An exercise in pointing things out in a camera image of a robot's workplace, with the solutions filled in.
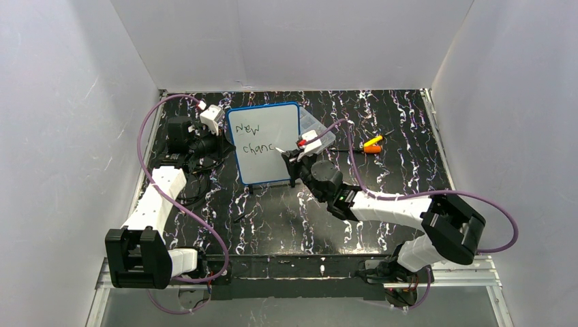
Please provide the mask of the blue framed whiteboard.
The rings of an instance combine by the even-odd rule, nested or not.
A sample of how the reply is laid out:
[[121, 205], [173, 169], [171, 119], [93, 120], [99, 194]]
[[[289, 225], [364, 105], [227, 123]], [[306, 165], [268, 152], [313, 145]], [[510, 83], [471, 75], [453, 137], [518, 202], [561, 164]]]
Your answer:
[[301, 134], [296, 102], [233, 108], [226, 122], [244, 185], [287, 181], [289, 174], [279, 150], [296, 148]]

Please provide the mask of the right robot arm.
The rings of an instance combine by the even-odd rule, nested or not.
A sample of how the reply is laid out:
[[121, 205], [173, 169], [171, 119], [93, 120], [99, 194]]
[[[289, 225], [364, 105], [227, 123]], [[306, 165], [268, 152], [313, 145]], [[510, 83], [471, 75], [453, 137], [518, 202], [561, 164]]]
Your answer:
[[400, 200], [391, 194], [366, 194], [343, 181], [343, 174], [327, 160], [305, 156], [299, 150], [281, 157], [290, 181], [299, 179], [319, 203], [342, 221], [381, 221], [421, 231], [422, 236], [398, 246], [389, 268], [415, 273], [447, 260], [469, 265], [478, 250], [485, 219], [455, 194], [420, 196]]

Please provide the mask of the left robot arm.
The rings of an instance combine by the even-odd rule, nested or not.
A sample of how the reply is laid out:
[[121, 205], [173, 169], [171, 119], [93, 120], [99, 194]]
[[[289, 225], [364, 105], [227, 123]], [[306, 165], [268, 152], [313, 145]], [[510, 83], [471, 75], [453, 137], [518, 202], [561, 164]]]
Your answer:
[[234, 147], [227, 142], [220, 118], [198, 122], [186, 116], [168, 121], [167, 149], [152, 161], [149, 185], [120, 228], [105, 237], [112, 285], [117, 288], [164, 289], [182, 275], [199, 278], [205, 255], [199, 247], [167, 249], [164, 228], [187, 178], [199, 172], [200, 159], [224, 158]]

